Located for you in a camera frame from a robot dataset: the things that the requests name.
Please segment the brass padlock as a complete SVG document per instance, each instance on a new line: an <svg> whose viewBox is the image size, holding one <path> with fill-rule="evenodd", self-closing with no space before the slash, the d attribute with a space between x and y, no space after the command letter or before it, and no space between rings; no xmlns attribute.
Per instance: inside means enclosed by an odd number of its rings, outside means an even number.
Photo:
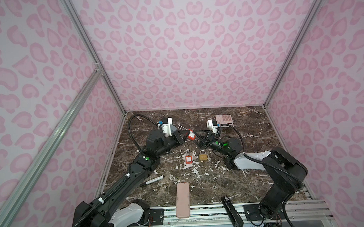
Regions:
<svg viewBox="0 0 364 227"><path fill-rule="evenodd" d="M205 150L201 150L199 153L199 161L200 162L207 162L209 161L208 154Z"/></svg>

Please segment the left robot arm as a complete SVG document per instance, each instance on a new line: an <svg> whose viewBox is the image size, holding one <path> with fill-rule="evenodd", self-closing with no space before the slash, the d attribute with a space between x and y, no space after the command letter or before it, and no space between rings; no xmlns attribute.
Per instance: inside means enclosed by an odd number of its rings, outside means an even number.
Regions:
<svg viewBox="0 0 364 227"><path fill-rule="evenodd" d="M110 220L119 205L154 172L160 156L185 143L189 134L189 130L176 130L166 137L162 130L152 130L127 173L91 203L81 202L76 207L72 227L113 227Z"/></svg>

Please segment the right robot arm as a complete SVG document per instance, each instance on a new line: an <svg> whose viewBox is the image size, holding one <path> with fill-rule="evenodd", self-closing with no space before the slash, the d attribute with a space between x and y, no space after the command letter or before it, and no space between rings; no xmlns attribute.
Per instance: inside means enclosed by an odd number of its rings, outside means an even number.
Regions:
<svg viewBox="0 0 364 227"><path fill-rule="evenodd" d="M231 170L265 170L273 181L269 191L259 202L255 214L270 220L279 214L285 204L297 191L304 188L307 168L281 147L272 150L247 153L240 132L238 138L224 136L213 130L194 131L201 148L218 152L225 165Z"/></svg>

